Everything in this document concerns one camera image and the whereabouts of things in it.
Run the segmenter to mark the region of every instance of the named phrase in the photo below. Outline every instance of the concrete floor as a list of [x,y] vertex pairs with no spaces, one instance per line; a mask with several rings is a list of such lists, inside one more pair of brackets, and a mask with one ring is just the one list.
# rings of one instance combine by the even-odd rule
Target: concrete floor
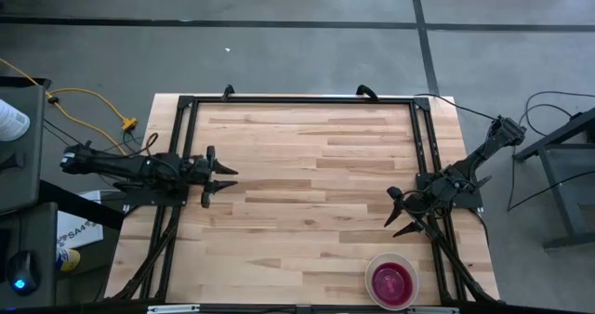
[[[593,24],[593,0],[422,0],[426,21],[510,24]],[[7,0],[7,12],[201,20],[415,21],[412,0]],[[381,95],[427,92],[417,31],[117,28],[0,25],[0,56],[53,86],[101,92],[144,131],[152,95],[161,92],[236,91],[352,93],[366,84]],[[429,32],[442,95],[490,115],[519,118],[537,91],[595,95],[595,33]],[[0,67],[0,74],[14,72]],[[591,98],[544,96],[571,113],[595,106]],[[119,136],[117,118],[96,99],[68,95],[73,115]],[[96,147],[110,144],[48,109],[46,117]],[[484,119],[459,112],[469,151],[483,143]],[[532,112],[550,131],[567,119],[552,109]],[[529,132],[524,145],[537,139]],[[106,189],[97,176],[61,173],[63,145],[45,136],[43,177],[72,191]],[[484,218],[499,291],[511,304],[593,311],[595,246],[546,254],[541,245],[564,235],[546,193],[506,213],[510,153],[503,150],[479,171]],[[548,185],[537,159],[517,166],[514,202]]]

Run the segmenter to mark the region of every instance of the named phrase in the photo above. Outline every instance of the computer mouse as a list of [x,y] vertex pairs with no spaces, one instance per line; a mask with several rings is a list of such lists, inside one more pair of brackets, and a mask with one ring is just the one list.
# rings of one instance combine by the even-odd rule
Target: computer mouse
[[40,275],[32,251],[21,250],[8,259],[7,280],[18,295],[31,294],[37,290]]

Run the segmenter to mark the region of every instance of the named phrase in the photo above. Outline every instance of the blue light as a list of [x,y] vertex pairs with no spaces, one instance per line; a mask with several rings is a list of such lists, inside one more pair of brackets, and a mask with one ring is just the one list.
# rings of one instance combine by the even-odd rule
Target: blue light
[[21,288],[25,287],[25,281],[23,281],[23,280],[18,280],[18,281],[15,281],[15,286],[16,286],[18,289],[21,289]]

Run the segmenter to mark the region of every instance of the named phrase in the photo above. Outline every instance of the butcher block tabletop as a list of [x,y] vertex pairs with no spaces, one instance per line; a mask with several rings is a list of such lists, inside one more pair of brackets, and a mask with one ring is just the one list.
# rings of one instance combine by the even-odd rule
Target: butcher block tabletop
[[[151,152],[167,151],[178,97],[155,95],[145,133],[159,133]],[[456,109],[434,98],[430,105],[442,164],[465,158]],[[200,205],[201,188],[191,190],[179,221],[167,302],[371,305],[365,269],[374,256],[390,252],[409,259],[418,272],[416,304],[439,304],[428,238],[392,238],[409,216],[383,228],[392,208],[386,189],[415,186],[409,115],[404,105],[201,104],[192,155],[215,146],[219,161],[239,172],[216,178],[239,184],[214,195],[208,209]],[[186,111],[180,154],[188,116]],[[430,159],[427,165],[431,169]],[[155,210],[140,207],[126,218],[106,296],[120,291],[145,258]],[[480,221],[466,210],[452,217],[461,259],[498,297]],[[152,293],[161,264],[160,258]],[[450,264],[445,268],[455,294]]]

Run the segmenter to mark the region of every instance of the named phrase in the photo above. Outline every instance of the plastic bowl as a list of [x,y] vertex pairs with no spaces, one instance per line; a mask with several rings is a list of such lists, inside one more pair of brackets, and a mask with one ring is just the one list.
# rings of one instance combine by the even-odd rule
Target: plastic bowl
[[384,253],[368,264],[365,288],[379,306],[387,310],[401,310],[416,301],[419,277],[403,256]]

